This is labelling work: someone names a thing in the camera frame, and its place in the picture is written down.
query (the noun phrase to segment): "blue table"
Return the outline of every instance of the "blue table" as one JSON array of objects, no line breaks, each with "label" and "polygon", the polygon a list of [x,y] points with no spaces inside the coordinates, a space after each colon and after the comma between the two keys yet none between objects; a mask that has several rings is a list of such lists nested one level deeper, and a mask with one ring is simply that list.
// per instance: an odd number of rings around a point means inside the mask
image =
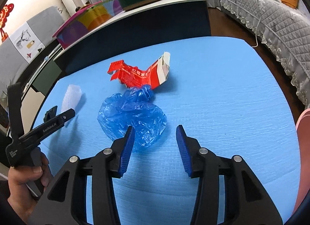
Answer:
[{"label": "blue table", "polygon": [[[190,223],[198,179],[189,179],[184,172],[175,135],[179,124],[215,154],[241,155],[285,222],[293,211],[300,179],[293,117],[264,62],[239,39],[202,37],[150,46],[59,80],[35,126],[53,106],[60,110],[69,84],[79,85],[84,94],[76,117],[41,144],[53,174],[72,155],[86,158],[110,147],[112,142],[102,131],[97,114],[106,97],[125,90],[118,81],[110,82],[110,63],[124,59],[146,69],[164,51],[171,53],[170,73],[167,82],[155,89],[154,103],[167,115],[168,124],[158,142],[144,153],[133,153],[127,173],[114,180],[122,225]],[[87,213],[91,222],[89,190]]]}]

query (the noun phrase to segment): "crushed carton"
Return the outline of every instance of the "crushed carton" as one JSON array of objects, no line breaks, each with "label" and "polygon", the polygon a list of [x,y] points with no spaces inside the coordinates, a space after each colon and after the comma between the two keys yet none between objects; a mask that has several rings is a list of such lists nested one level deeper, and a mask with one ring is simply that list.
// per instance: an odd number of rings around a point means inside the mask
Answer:
[{"label": "crushed carton", "polygon": [[111,81],[119,79],[127,87],[142,87],[149,84],[154,89],[167,81],[170,66],[170,53],[164,54],[155,61],[146,71],[127,65],[124,60],[112,62],[108,74],[112,75]]}]

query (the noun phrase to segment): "red hanging ornament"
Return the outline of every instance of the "red hanging ornament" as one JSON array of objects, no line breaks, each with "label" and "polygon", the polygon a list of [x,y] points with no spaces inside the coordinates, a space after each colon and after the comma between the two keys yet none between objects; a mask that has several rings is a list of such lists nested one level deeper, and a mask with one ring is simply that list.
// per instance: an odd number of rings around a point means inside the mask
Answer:
[{"label": "red hanging ornament", "polygon": [[1,40],[2,42],[5,41],[9,35],[3,31],[3,28],[5,27],[5,23],[7,22],[7,17],[10,15],[10,12],[13,10],[14,5],[8,4],[3,7],[3,9],[0,12],[0,33],[1,33]]}]

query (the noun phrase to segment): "finger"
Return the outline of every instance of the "finger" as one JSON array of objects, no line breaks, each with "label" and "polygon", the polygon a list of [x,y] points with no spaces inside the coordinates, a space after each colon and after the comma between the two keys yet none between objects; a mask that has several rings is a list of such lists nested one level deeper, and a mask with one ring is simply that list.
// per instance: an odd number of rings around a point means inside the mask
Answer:
[{"label": "finger", "polygon": [[46,158],[46,155],[43,152],[41,152],[41,161],[42,161],[42,164],[46,166],[48,166],[48,164],[50,163],[48,159]]},{"label": "finger", "polygon": [[11,167],[8,174],[8,183],[10,188],[10,196],[16,201],[28,201],[31,199],[31,194],[25,185],[29,181],[39,179],[43,174],[40,166],[19,166],[17,168]]},{"label": "finger", "polygon": [[41,177],[41,183],[43,186],[47,187],[50,181],[52,180],[53,175],[51,173],[49,166],[43,165],[42,169],[43,169],[43,175]]}]

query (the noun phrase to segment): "wooden floor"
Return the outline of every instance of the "wooden floor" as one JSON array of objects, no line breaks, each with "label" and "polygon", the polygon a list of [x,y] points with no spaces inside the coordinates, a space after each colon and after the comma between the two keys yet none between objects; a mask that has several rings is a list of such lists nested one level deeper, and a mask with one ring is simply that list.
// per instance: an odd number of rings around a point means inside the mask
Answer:
[{"label": "wooden floor", "polygon": [[[209,17],[212,36],[239,38],[245,40],[250,46],[256,45],[254,35],[220,10],[209,8]],[[304,111],[305,106],[298,99],[296,88],[290,83],[291,78],[285,74],[281,64],[276,61],[274,55],[269,51],[265,44],[258,43],[258,47],[254,49],[265,62],[282,89],[296,123],[298,117]]]}]

